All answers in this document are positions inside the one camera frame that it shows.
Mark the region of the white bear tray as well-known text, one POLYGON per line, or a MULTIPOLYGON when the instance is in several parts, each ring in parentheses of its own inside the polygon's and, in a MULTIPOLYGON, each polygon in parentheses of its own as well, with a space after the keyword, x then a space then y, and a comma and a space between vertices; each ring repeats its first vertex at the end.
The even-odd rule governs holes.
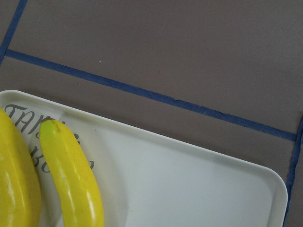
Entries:
POLYGON ((42 187, 39 225, 63 225, 40 149, 51 116, 80 143, 101 191, 107 227, 280 227, 287 190, 273 170, 16 90, 0 106, 20 130, 42 187))

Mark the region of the yellow banana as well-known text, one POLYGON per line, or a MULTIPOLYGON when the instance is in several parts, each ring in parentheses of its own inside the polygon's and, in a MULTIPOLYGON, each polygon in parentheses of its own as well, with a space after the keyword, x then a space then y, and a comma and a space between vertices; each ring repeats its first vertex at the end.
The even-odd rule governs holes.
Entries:
POLYGON ((103 227, 97 181, 71 130, 48 116, 40 124, 43 156, 59 194, 65 227, 103 227))

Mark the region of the yellow banana carried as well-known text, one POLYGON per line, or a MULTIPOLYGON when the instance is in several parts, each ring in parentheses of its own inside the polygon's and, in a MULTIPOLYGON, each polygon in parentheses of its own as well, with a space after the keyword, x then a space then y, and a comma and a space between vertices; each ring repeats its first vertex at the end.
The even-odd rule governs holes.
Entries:
POLYGON ((0 225, 36 227, 41 189, 27 146, 9 116, 0 112, 0 225))

